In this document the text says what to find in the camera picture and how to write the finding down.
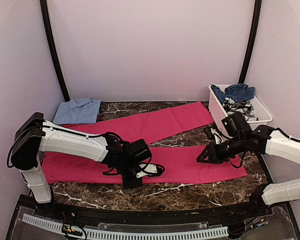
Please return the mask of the pink trousers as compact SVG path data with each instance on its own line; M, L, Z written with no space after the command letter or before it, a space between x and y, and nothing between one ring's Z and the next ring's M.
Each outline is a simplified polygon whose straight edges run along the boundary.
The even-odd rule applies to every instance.
M234 168L230 162L222 164L199 163L196 158L203 145L184 147L148 147L149 144L212 123L214 120L201 102L140 113L95 124L72 124L71 130L89 134L113 132L130 142L130 160L140 164L142 172L149 172L151 165L162 166L160 176L144 176L144 184L176 183L207 184L247 176L245 168ZM49 184L78 182L87 184L121 184L120 175L105 175L112 168L91 159L58 152L47 152L42 170Z

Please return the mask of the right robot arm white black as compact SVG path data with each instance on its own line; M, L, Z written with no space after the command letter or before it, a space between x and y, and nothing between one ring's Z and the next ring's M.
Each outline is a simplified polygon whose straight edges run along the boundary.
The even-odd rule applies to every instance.
M230 138L207 145L196 158L198 163L222 164L238 154L251 152L280 157L300 165L300 139L286 134L279 127L259 125L252 129L240 112L225 117L222 124ZM249 200L245 213L250 217L256 217L265 206L300 200L300 178L260 185Z

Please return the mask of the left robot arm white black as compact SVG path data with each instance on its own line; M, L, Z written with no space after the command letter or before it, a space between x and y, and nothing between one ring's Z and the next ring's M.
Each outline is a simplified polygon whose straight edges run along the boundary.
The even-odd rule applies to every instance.
M15 133L6 165L19 170L35 201L50 218L57 218L61 208L54 202L53 190L38 160L39 152L68 154L105 164L117 171L125 189L140 187L143 177L159 177L165 171L164 166L151 163L153 155L143 139L128 142L114 132L90 134L68 129L36 112Z

